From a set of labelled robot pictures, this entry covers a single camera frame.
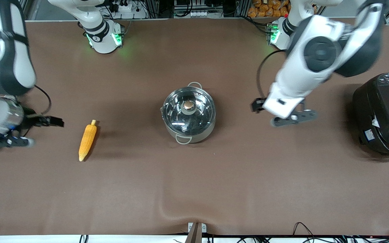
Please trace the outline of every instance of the white label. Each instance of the white label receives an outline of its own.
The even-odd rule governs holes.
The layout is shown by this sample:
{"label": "white label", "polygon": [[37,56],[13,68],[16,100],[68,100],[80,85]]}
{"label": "white label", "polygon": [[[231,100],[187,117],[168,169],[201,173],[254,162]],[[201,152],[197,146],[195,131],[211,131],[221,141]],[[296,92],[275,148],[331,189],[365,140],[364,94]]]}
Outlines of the white label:
{"label": "white label", "polygon": [[365,131],[364,134],[366,134],[366,138],[368,141],[375,139],[375,135],[373,135],[372,129]]}

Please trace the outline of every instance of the lid knob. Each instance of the lid knob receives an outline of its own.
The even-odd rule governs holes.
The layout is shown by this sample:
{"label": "lid knob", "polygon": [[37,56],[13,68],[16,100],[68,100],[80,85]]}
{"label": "lid knob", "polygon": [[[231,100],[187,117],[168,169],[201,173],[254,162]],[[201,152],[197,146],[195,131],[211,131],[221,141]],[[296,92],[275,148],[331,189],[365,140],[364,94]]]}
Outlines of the lid knob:
{"label": "lid knob", "polygon": [[183,105],[184,109],[186,109],[186,110],[193,109],[193,106],[194,106],[194,104],[193,104],[193,101],[191,101],[191,100],[185,101],[184,105]]}

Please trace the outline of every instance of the corn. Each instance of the corn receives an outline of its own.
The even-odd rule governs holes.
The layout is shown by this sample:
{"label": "corn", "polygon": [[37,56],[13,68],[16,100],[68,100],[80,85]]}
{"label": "corn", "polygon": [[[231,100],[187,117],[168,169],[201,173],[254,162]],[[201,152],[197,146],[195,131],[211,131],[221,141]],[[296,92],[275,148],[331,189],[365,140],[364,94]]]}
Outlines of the corn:
{"label": "corn", "polygon": [[83,161],[88,154],[91,145],[93,144],[94,137],[97,132],[96,120],[93,120],[91,125],[86,126],[83,133],[82,141],[79,147],[79,161]]}

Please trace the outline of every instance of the brown table surface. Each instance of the brown table surface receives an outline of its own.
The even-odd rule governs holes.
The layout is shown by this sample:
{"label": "brown table surface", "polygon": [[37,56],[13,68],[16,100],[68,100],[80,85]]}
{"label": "brown table surface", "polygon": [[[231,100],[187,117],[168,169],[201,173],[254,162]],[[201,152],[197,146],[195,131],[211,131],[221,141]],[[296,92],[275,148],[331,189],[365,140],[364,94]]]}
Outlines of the brown table surface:
{"label": "brown table surface", "polygon": [[[389,26],[372,69],[334,74],[307,97],[318,119],[285,128],[250,111],[256,69],[274,49],[245,20],[135,21],[108,55],[76,23],[27,28],[37,84],[66,126],[34,128],[35,147],[0,151],[0,235],[171,234],[193,221],[213,234],[291,234],[297,221],[314,234],[389,234],[389,157],[358,144],[349,109],[359,85],[389,72]],[[265,91],[283,61],[267,61]],[[159,108],[192,81],[214,98],[216,127],[182,146]],[[46,108],[38,90],[25,99]],[[92,119],[98,139],[79,162]]]}

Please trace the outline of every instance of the silver pot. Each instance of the silver pot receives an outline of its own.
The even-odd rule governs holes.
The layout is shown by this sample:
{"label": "silver pot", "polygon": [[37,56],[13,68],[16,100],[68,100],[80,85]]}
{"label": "silver pot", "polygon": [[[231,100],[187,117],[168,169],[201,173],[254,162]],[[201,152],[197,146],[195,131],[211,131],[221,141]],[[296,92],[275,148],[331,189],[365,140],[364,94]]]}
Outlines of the silver pot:
{"label": "silver pot", "polygon": [[172,92],[163,103],[161,112],[168,132],[179,144],[204,140],[216,123],[214,101],[198,82]]}

